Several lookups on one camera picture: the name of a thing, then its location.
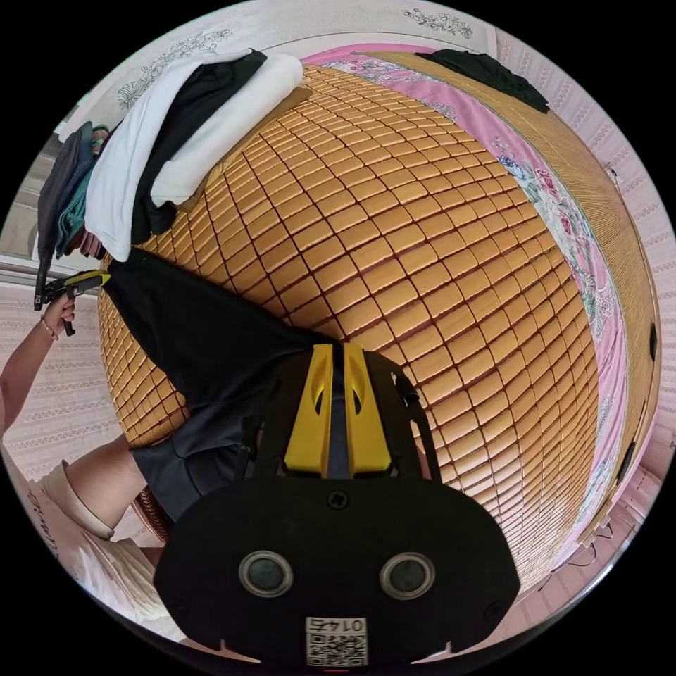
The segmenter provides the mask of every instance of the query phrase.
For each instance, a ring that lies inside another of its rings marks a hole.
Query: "folded clothes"
[[[191,197],[211,168],[302,79],[303,66],[295,56],[269,55],[254,76],[164,163],[151,190],[155,206],[181,204]]]
[[[251,53],[250,49],[234,54],[201,52],[171,63],[115,128],[101,160],[94,167],[87,189],[89,227],[114,259],[126,261],[129,256],[139,183],[180,90],[201,66],[231,63]]]
[[[92,176],[96,157],[99,155],[101,146],[107,137],[108,129],[106,127],[95,127],[92,130],[87,147],[80,153],[82,162],[78,166],[78,171],[73,174],[71,181],[64,191],[64,197],[66,197],[69,186],[73,186],[73,194],[59,213],[56,221],[58,232],[56,235],[55,254],[57,259],[63,256],[65,252],[72,253],[77,248],[77,246],[71,246],[70,243],[74,237],[79,235],[84,226],[87,207],[87,186]]]
[[[37,250],[41,260],[47,257],[51,260],[58,234],[59,214],[68,203],[83,172],[93,162],[93,132],[92,123],[86,122],[66,139],[40,191],[37,200]]]

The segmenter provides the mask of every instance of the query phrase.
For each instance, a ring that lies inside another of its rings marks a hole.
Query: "black clothing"
[[[113,261],[109,272],[104,291],[146,355],[186,398],[190,417],[181,428],[133,451],[151,492],[175,522],[199,497],[231,483],[242,419],[258,412],[272,369],[315,344],[337,343],[139,249],[125,263]],[[334,392],[341,388],[339,375]],[[344,427],[342,393],[333,402],[333,418],[342,417]],[[342,452],[331,453],[331,466],[340,475],[346,471],[344,444],[344,430],[332,431],[332,448]]]
[[[514,75],[508,68],[488,54],[470,54],[468,51],[440,49],[432,54],[416,54],[434,61],[455,73],[493,87],[503,94],[513,96],[541,113],[549,112],[547,100],[525,77]]]
[[[176,207],[165,202],[156,207],[150,197],[153,183],[192,135],[231,99],[265,63],[267,56],[252,50],[237,61],[199,66],[184,82],[171,103],[141,174],[132,214],[132,244],[143,244],[152,234],[169,230]]]

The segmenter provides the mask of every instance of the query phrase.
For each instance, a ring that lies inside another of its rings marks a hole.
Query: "qr code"
[[[363,667],[368,664],[364,619],[308,618],[307,662],[312,667]]]

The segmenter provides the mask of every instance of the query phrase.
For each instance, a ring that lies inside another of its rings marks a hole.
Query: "person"
[[[2,439],[19,416],[32,383],[54,342],[75,318],[75,302],[66,295],[52,301],[8,359],[0,375],[0,451],[18,498],[44,543],[70,575],[92,596],[124,617],[143,624],[169,613],[153,585],[162,547],[139,547],[131,539],[112,540],[129,505],[146,480],[122,434],[72,463],[61,461],[39,481],[27,480]],[[418,452],[422,473],[427,461]],[[224,657],[257,662],[227,649],[216,652],[172,634],[184,645]]]

